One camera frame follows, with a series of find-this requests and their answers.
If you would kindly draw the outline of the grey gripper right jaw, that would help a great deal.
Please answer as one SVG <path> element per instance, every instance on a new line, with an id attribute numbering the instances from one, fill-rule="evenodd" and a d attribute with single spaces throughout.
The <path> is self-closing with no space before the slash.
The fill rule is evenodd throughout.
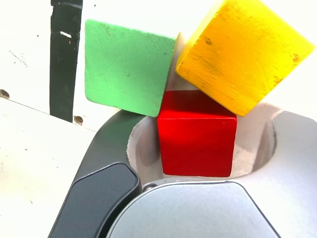
<path id="1" fill-rule="evenodd" d="M 261 104 L 238 118 L 229 178 L 164 177 L 156 121 L 128 141 L 144 191 L 115 220 L 109 238 L 314 238 L 317 122 Z"/>

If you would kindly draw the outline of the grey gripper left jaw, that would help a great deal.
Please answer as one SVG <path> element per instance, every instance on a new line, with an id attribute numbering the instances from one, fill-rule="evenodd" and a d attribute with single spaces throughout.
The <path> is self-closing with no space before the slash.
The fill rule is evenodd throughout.
<path id="1" fill-rule="evenodd" d="M 51 238 L 105 238 L 124 207 L 142 193 L 141 171 L 131 165 L 135 148 L 157 119 L 120 110 L 94 136 L 49 233 Z"/>

